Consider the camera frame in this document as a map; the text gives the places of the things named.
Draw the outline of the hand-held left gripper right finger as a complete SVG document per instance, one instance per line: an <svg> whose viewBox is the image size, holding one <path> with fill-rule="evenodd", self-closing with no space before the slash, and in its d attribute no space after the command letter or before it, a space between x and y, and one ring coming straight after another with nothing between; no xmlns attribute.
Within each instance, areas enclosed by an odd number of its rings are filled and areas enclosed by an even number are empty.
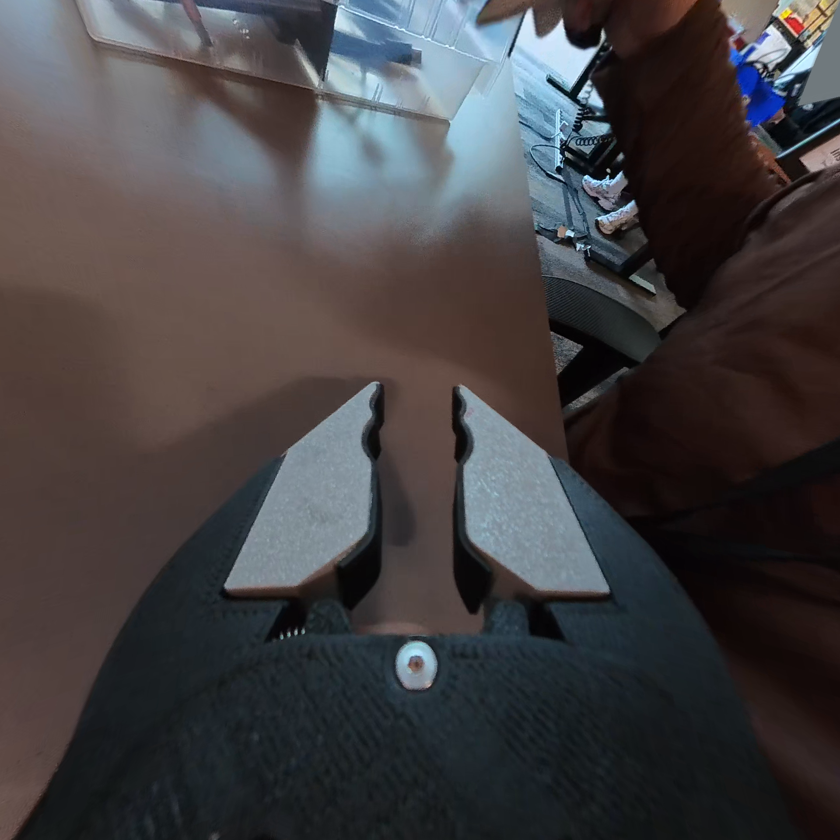
<svg viewBox="0 0 840 840"><path fill-rule="evenodd" d="M464 385L453 389L452 417L454 577L467 611L609 598L548 452Z"/></svg>

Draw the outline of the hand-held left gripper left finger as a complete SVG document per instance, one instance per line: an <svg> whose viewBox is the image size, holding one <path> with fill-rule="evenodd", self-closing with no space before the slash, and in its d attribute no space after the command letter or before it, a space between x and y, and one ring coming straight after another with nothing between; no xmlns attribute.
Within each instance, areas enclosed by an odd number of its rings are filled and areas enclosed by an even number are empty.
<svg viewBox="0 0 840 840"><path fill-rule="evenodd" d="M355 608L382 569L384 386L373 381L282 456L224 583L234 599Z"/></svg>

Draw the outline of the person's torso brown top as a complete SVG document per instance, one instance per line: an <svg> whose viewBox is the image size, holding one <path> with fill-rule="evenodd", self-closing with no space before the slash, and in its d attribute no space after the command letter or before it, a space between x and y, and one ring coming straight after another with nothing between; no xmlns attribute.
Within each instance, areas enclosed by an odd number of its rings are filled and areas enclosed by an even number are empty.
<svg viewBox="0 0 840 840"><path fill-rule="evenodd" d="M667 560L795 823L838 838L838 166L783 190L757 176L638 198L686 313L566 435L625 518L670 518Z"/></svg>

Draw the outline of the black seat chair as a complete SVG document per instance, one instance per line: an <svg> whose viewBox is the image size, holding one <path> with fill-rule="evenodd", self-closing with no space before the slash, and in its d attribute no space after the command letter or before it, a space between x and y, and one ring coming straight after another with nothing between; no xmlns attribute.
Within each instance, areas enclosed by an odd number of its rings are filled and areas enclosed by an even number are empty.
<svg viewBox="0 0 840 840"><path fill-rule="evenodd" d="M542 283L551 332L580 346L557 375L562 408L643 363L662 343L655 327L620 301L556 276Z"/></svg>

